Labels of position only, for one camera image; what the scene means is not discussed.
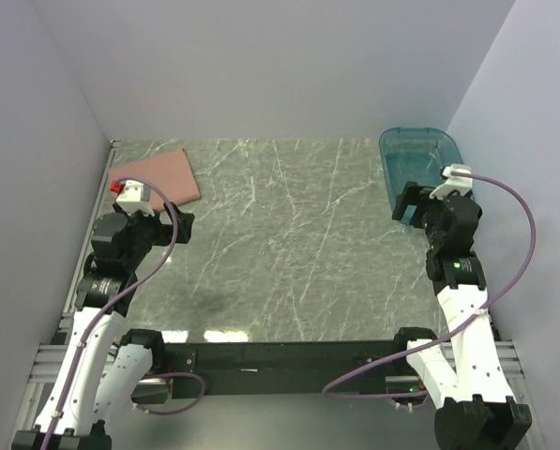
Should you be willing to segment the pink printed t shirt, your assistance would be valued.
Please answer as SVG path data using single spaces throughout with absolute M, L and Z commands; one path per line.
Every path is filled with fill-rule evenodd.
M 190 203 L 201 197 L 184 148 L 126 163 L 108 171 L 109 182 L 133 175 L 154 184 L 176 205 Z

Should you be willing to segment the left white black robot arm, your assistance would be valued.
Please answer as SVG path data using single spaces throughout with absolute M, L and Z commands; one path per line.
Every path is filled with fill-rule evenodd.
M 129 311 L 140 282 L 136 270 L 152 247 L 187 244 L 194 216 L 176 205 L 160 215 L 132 214 L 119 205 L 99 217 L 77 286 L 67 351 L 53 390 L 28 430 L 16 432 L 14 449 L 109 449 L 114 419 L 129 406 L 144 377 L 167 367 L 159 331 L 133 329 L 114 335 Z

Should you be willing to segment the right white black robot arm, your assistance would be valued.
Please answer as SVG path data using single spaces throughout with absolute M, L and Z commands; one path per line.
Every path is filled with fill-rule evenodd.
M 410 225 L 426 234 L 426 272 L 450 332 L 454 361 L 427 338 L 413 338 L 391 351 L 400 373 L 417 372 L 436 408 L 434 434 L 442 449 L 515 449 L 532 425 L 528 405 L 518 402 L 498 357 L 486 307 L 482 265 L 472 250 L 482 215 L 470 194 L 437 194 L 408 182 L 392 213 L 415 211 Z

